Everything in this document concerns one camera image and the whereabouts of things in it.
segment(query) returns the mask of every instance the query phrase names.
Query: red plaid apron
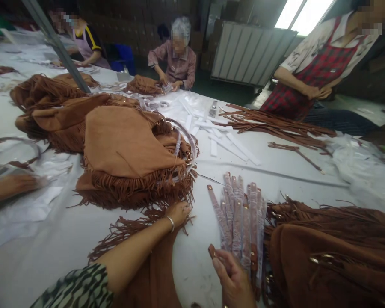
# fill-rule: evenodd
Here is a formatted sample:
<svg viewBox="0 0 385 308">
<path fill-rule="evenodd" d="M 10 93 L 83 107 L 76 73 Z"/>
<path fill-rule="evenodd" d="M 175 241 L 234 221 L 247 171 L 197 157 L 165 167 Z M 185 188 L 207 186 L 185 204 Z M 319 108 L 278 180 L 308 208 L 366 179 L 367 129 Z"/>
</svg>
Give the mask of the red plaid apron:
<svg viewBox="0 0 385 308">
<path fill-rule="evenodd" d="M 297 79 L 309 86 L 322 88 L 339 78 L 342 72 L 347 68 L 348 63 L 358 50 L 358 46 L 363 42 L 366 36 L 363 36 L 354 48 L 332 47 L 332 37 L 335 30 L 338 28 L 340 21 L 341 18 L 338 17 L 331 37 L 318 51 L 315 59 L 304 70 L 294 74 Z M 309 100 L 297 90 L 278 82 L 274 91 L 262 105 L 260 110 L 278 116 L 284 116 L 289 119 L 300 119 L 307 115 L 313 104 L 314 100 Z"/>
</svg>

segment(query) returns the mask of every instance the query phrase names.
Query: gray hair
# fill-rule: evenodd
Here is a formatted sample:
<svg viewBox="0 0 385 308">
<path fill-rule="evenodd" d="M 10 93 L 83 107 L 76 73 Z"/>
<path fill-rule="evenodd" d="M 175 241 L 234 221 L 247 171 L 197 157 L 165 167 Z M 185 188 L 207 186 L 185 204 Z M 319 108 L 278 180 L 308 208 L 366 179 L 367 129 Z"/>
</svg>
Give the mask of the gray hair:
<svg viewBox="0 0 385 308">
<path fill-rule="evenodd" d="M 179 17 L 171 27 L 171 38 L 174 36 L 184 39 L 184 45 L 187 46 L 190 41 L 191 24 L 187 17 Z"/>
</svg>

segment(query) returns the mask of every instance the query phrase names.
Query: window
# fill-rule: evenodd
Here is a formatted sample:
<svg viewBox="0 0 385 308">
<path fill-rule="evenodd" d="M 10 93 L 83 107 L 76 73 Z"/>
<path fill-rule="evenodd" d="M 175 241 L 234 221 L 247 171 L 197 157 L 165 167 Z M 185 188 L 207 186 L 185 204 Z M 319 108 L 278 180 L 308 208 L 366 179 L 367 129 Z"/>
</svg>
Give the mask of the window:
<svg viewBox="0 0 385 308">
<path fill-rule="evenodd" d="M 304 3 L 303 0 L 288 0 L 279 16 L 275 28 L 288 29 L 299 8 L 304 3 L 301 13 L 296 18 L 291 29 L 298 31 L 298 35 L 307 36 L 316 27 L 334 1 L 335 0 L 307 0 Z"/>
</svg>

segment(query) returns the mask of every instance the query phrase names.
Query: silver bracelet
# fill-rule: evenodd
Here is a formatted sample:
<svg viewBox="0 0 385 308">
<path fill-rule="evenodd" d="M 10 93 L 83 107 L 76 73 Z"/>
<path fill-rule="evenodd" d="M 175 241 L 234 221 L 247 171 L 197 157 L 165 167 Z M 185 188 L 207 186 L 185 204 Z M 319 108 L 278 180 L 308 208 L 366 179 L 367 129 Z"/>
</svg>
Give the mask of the silver bracelet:
<svg viewBox="0 0 385 308">
<path fill-rule="evenodd" d="M 167 217 L 170 221 L 171 221 L 171 225 L 172 225 L 172 228 L 171 228 L 171 233 L 174 231 L 174 222 L 173 222 L 173 220 L 171 219 L 171 217 L 169 217 L 169 216 L 165 216 L 165 217 Z"/>
</svg>

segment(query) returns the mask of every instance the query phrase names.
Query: plastic bag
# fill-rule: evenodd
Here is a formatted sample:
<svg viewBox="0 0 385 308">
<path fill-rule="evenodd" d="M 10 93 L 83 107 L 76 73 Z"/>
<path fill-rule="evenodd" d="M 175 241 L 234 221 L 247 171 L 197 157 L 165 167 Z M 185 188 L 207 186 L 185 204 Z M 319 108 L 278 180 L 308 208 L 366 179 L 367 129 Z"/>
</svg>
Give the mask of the plastic bag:
<svg viewBox="0 0 385 308">
<path fill-rule="evenodd" d="M 385 155 L 373 144 L 340 134 L 335 138 L 317 137 L 327 143 L 331 163 L 339 176 L 350 183 L 350 191 L 363 207 L 385 213 Z"/>
</svg>

